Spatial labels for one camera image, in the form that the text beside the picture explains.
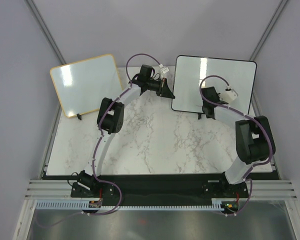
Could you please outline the black-framed whiteboard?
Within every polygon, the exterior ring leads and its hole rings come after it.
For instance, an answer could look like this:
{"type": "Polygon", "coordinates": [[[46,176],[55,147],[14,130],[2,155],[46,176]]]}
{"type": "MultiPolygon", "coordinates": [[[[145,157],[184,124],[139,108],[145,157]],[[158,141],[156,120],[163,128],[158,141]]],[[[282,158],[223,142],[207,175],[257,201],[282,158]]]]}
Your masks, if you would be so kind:
{"type": "Polygon", "coordinates": [[[200,94],[202,87],[215,87],[217,93],[223,94],[227,84],[217,78],[224,78],[238,97],[230,106],[248,114],[257,72],[257,63],[248,60],[179,55],[176,58],[171,109],[180,112],[201,113],[203,102],[200,94]]]}

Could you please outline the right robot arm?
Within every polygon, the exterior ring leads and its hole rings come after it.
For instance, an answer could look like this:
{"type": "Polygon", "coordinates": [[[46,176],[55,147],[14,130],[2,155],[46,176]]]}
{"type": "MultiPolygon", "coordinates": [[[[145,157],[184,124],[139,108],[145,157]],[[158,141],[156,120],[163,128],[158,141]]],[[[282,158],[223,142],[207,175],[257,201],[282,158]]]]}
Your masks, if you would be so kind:
{"type": "Polygon", "coordinates": [[[237,157],[223,173],[225,181],[218,185],[219,193],[231,197],[237,191],[236,184],[244,182],[256,166],[271,161],[276,146],[266,116],[250,116],[230,107],[222,101],[214,87],[200,90],[202,112],[208,119],[218,120],[235,129],[235,150],[237,157]]]}

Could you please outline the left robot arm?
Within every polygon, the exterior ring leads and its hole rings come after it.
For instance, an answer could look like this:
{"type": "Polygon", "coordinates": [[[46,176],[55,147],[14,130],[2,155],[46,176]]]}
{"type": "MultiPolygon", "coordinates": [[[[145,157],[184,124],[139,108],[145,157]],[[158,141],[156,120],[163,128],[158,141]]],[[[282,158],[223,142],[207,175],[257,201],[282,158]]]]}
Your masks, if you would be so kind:
{"type": "Polygon", "coordinates": [[[154,68],[143,64],[128,86],[115,99],[103,98],[97,117],[97,127],[100,134],[97,138],[91,160],[87,166],[76,177],[72,184],[72,198],[95,198],[100,193],[104,184],[115,186],[114,183],[101,180],[103,162],[115,135],[120,132],[124,124],[124,112],[132,101],[136,100],[146,91],[153,91],[158,97],[174,99],[172,91],[167,84],[165,74],[169,68],[159,65],[160,78],[154,79],[152,72],[154,68]]]}

